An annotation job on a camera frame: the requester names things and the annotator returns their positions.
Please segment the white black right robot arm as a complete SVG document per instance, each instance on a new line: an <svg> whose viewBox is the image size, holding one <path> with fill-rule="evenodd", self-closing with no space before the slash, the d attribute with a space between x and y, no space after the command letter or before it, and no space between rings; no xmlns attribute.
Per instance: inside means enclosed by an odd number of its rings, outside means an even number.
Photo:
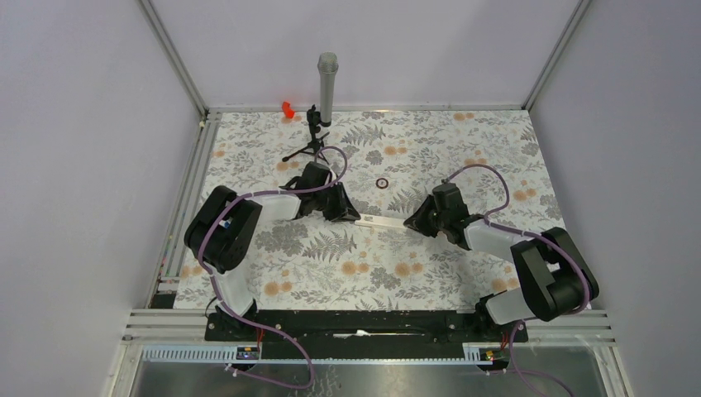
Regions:
<svg viewBox="0 0 701 397"><path fill-rule="evenodd" d="M493 341L509 323L537 318L549 322L584 309L598 297L598 281L570 234L561 227L541 233L520 231L471 214L452 183L432 190L403 225L426 237L443 234L449 243L512 263L519 286L484 297L477 304L474 330Z"/></svg>

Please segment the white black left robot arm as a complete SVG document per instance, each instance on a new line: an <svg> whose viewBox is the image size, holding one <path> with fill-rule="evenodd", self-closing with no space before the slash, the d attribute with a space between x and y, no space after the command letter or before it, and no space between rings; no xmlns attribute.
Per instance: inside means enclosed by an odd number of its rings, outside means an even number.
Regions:
<svg viewBox="0 0 701 397"><path fill-rule="evenodd" d="M261 222L292 221L318 211L330 222L354 222L360 214L336 174L309 162L300 176L277 189L239 196L219 185L208 195L188 225L184 245L201 261L213 282L218 306L227 313L224 327L238 340L251 337L255 298L249 291L242 263Z"/></svg>

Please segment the brown poker chip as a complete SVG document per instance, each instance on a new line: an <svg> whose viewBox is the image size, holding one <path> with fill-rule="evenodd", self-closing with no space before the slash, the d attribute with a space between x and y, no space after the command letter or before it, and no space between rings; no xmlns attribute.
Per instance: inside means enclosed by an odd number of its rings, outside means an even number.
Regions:
<svg viewBox="0 0 701 397"><path fill-rule="evenodd" d="M375 185L378 189L387 189L389 186L389 182L385 178L378 178L375 182Z"/></svg>

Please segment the black microphone stand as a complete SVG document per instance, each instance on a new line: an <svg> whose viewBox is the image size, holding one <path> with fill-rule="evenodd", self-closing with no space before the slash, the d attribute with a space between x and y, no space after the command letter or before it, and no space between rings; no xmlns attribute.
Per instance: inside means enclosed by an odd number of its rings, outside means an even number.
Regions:
<svg viewBox="0 0 701 397"><path fill-rule="evenodd" d="M298 149L287 156L284 156L282 158L282 161L288 162L297 155L310 155L312 157L314 157L315 155L320 155L320 158L326 163L328 163L328 160L323 154L320 153L320 151L325 146L323 140L329 135L329 133L327 132L326 134L322 135L321 131L322 127L329 127L331 123L324 122L322 120L322 114L316 109L316 106L314 104L306 111L306 120L308 123L308 130L310 135L308 143L303 148Z"/></svg>

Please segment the orange plastic clip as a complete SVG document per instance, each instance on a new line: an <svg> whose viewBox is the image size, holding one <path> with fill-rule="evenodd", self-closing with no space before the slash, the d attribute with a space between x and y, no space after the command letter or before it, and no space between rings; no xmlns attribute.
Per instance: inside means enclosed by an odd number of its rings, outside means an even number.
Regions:
<svg viewBox="0 0 701 397"><path fill-rule="evenodd" d="M296 112L290 102L284 101L281 105L281 109L286 119L293 119L295 117Z"/></svg>

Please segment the grey microphone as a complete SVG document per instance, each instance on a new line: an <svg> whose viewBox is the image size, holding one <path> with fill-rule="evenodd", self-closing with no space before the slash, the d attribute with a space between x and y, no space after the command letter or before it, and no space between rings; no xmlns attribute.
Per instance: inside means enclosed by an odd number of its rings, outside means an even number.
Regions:
<svg viewBox="0 0 701 397"><path fill-rule="evenodd" d="M320 75L320 98L318 111L321 124L329 127L332 123L332 108L336 74L339 69L337 55L327 51L320 54L317 70Z"/></svg>

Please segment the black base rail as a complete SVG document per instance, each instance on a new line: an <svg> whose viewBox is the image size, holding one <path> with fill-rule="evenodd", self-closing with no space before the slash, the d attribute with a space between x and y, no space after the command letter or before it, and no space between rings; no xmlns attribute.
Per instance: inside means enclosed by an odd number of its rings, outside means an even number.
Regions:
<svg viewBox="0 0 701 397"><path fill-rule="evenodd" d="M317 358L448 358L466 343L506 347L526 342L515 324L496 325L481 313L456 310L258 310L236 320L221 309L207 317L208 342L250 342L265 358L301 358L299 343Z"/></svg>

